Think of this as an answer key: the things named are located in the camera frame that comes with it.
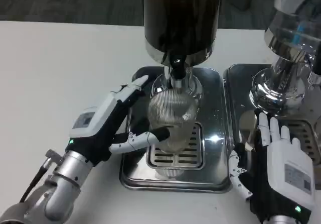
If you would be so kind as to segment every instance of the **white robotic hand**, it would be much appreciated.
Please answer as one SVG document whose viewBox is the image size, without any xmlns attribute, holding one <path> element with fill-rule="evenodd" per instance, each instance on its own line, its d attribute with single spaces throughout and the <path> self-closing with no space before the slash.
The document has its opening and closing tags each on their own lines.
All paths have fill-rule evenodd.
<svg viewBox="0 0 321 224">
<path fill-rule="evenodd" d="M 314 205 L 311 158 L 288 127 L 257 110 L 256 141 L 251 152 L 236 144 L 229 157 L 233 187 L 250 203 L 261 223 L 306 224 Z"/>
<path fill-rule="evenodd" d="M 116 134 L 129 109 L 144 96 L 144 86 L 153 79 L 142 76 L 119 91 L 109 93 L 99 107 L 86 109 L 70 132 L 66 153 L 62 157 L 49 150 L 47 160 L 40 167 L 18 204 L 0 216 L 2 223 L 62 224 L 72 213 L 73 205 L 91 169 L 111 154 L 131 152 L 150 145 L 157 145 L 170 137 L 166 127 L 137 133 Z M 49 167 L 56 168 L 42 186 L 32 194 Z"/>
</svg>

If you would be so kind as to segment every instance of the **coffee machine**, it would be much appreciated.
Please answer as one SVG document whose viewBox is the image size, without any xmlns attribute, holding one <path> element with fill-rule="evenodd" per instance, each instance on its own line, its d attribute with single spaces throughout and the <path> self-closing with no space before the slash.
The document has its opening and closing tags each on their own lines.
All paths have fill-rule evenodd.
<svg viewBox="0 0 321 224">
<path fill-rule="evenodd" d="M 179 89 L 198 104 L 188 147 L 173 154 L 156 147 L 123 156 L 120 181 L 130 189 L 222 192 L 229 186 L 225 100 L 219 74 L 194 68 L 208 59 L 216 37 L 221 0 L 144 0 L 146 49 L 160 67 L 144 67 L 133 76 L 154 77 L 131 109 L 126 129 L 148 128 L 151 97 Z"/>
<path fill-rule="evenodd" d="M 224 74 L 229 137 L 253 145 L 253 110 L 271 113 L 300 139 L 320 189 L 321 0 L 275 0 L 264 40 L 272 66 L 236 64 Z"/>
</svg>

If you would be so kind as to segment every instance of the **white table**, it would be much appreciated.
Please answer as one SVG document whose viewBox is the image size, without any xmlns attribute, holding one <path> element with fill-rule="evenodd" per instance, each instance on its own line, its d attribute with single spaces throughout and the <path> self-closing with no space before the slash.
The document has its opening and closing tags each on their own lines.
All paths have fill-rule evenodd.
<svg viewBox="0 0 321 224">
<path fill-rule="evenodd" d="M 128 83 L 147 55 L 142 27 L 0 22 L 0 213 L 19 201 L 44 154 L 64 153 L 78 114 Z M 218 30 L 201 67 L 271 63 L 263 31 Z M 249 224 L 257 218 L 234 191 L 133 191 L 118 179 L 120 156 L 93 169 L 68 223 Z M 309 223 L 320 223 L 321 192 Z"/>
</svg>

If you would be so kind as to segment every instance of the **robot finger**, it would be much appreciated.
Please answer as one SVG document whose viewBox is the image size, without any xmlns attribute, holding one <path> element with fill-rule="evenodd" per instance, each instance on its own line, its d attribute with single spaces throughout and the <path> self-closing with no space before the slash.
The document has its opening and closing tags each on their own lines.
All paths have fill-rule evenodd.
<svg viewBox="0 0 321 224">
<path fill-rule="evenodd" d="M 275 117 L 270 120 L 270 132 L 272 137 L 272 142 L 281 140 L 279 122 Z"/>
<path fill-rule="evenodd" d="M 269 122 L 265 113 L 259 114 L 259 129 L 261 132 L 262 146 L 267 146 L 270 144 L 270 129 Z"/>
<path fill-rule="evenodd" d="M 296 146 L 298 149 L 301 149 L 301 142 L 298 138 L 293 138 L 292 144 Z"/>
<path fill-rule="evenodd" d="M 290 130 L 287 126 L 282 126 L 281 128 L 281 139 L 285 140 L 287 143 L 291 143 Z"/>
</svg>

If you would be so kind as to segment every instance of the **gray carpet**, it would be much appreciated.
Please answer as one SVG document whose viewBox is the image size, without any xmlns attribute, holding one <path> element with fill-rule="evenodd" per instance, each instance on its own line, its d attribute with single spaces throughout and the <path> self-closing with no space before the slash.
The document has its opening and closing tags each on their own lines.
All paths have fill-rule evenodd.
<svg viewBox="0 0 321 224">
<path fill-rule="evenodd" d="M 224 0 L 219 27 L 265 29 L 273 0 L 252 0 L 240 11 Z M 0 0 L 0 20 L 143 25 L 142 0 Z"/>
</svg>

